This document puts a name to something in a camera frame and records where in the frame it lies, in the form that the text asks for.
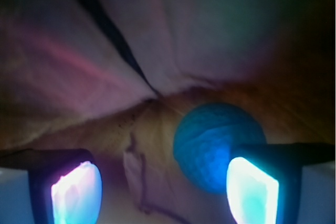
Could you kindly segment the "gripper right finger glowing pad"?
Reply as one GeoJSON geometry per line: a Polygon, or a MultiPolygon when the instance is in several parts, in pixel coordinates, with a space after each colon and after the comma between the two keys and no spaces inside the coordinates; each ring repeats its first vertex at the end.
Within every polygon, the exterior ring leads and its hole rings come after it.
{"type": "Polygon", "coordinates": [[[226,177],[236,223],[335,223],[335,146],[238,146],[226,177]]]}

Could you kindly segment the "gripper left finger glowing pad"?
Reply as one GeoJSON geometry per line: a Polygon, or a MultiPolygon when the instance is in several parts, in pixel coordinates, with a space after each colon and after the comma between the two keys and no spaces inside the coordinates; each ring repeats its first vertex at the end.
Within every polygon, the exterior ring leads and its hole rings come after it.
{"type": "Polygon", "coordinates": [[[1,223],[96,223],[101,202],[88,150],[1,151],[1,223]]]}

